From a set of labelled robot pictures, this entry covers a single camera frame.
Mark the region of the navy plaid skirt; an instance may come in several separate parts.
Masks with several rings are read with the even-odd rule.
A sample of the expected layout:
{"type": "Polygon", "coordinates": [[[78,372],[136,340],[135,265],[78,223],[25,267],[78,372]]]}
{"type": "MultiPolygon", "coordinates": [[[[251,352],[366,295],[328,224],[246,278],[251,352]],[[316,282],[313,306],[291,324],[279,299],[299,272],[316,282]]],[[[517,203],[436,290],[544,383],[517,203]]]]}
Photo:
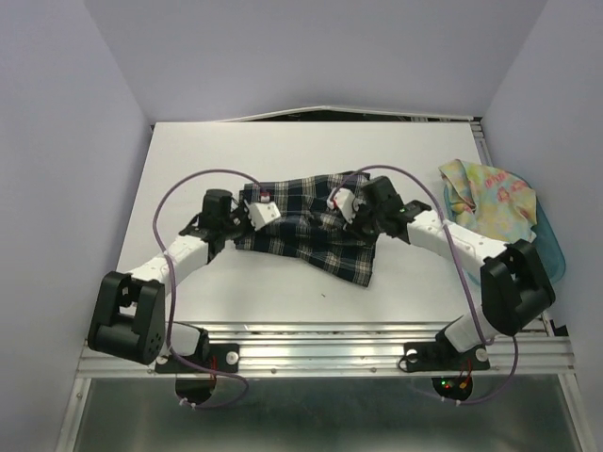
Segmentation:
{"type": "Polygon", "coordinates": [[[327,201],[338,186],[358,196],[368,173],[314,175],[280,182],[263,182],[281,217],[257,233],[235,242],[237,250],[298,258],[337,278],[369,286],[376,246],[358,241],[344,229],[342,215],[327,201]]]}

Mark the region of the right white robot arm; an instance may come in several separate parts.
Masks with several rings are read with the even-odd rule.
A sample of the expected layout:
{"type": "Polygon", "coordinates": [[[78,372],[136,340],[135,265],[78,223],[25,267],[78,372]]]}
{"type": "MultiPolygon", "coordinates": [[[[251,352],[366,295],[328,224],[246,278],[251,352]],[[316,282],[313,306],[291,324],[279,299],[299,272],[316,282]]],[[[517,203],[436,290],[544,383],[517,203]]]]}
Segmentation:
{"type": "Polygon", "coordinates": [[[348,231],[369,243],[386,234],[449,259],[462,274],[478,278],[481,305],[452,321],[430,342],[408,344],[409,372],[447,369],[499,335],[515,336],[553,304],[556,295],[540,255],[524,239],[508,243],[472,232],[420,201],[404,202],[391,181],[380,176],[360,195],[339,188],[331,195],[348,231]]]}

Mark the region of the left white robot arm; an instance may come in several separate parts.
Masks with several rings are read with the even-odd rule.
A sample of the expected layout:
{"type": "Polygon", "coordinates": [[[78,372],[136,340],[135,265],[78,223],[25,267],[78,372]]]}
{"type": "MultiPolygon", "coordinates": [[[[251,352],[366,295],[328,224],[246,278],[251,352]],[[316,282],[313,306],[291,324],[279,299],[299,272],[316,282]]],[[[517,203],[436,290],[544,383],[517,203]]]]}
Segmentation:
{"type": "Polygon", "coordinates": [[[166,353],[170,268],[180,283],[209,264],[228,241],[252,230],[246,202],[235,203],[228,190],[208,190],[201,212],[164,251],[125,273],[110,271],[101,280],[87,338],[89,349],[141,364],[166,353]]]}

